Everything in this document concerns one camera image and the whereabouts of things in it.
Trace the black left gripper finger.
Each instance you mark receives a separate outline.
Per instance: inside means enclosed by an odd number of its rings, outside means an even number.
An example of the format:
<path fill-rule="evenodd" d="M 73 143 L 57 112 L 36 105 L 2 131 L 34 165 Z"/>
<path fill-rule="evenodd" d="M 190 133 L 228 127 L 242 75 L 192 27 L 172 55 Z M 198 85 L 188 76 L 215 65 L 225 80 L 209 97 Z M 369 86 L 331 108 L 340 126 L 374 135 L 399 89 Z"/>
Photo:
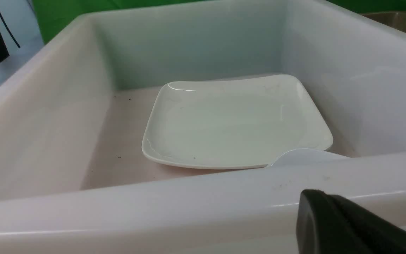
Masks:
<path fill-rule="evenodd" d="M 300 193 L 300 254 L 406 254 L 406 231 L 340 195 Z"/>

